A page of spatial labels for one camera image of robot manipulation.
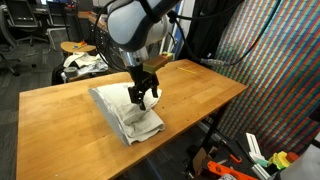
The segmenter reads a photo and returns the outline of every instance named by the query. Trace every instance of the floor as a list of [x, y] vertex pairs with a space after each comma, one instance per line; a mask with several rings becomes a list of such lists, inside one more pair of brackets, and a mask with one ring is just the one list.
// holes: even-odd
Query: floor
[[[19, 77], [0, 69], [0, 180], [14, 180], [19, 92], [50, 86], [52, 69], [62, 62], [62, 55], [49, 51], [48, 44], [36, 43], [30, 47], [26, 43], [6, 57], [18, 57], [23, 62], [37, 65], [34, 69], [20, 67]], [[200, 144], [203, 137], [204, 132], [194, 126], [118, 179], [186, 179], [183, 173], [189, 160], [186, 149], [191, 144]]]

